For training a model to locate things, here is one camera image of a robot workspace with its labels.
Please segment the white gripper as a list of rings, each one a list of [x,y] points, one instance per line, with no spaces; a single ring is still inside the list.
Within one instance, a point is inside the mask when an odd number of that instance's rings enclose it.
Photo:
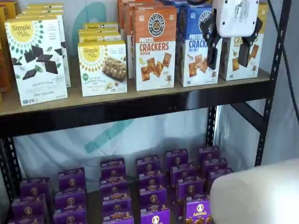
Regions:
[[[238,63],[248,66],[250,48],[258,37],[263,22],[257,16],[257,0],[214,0],[212,13],[201,23],[201,31],[208,46],[207,65],[216,69],[221,37],[242,37]]]

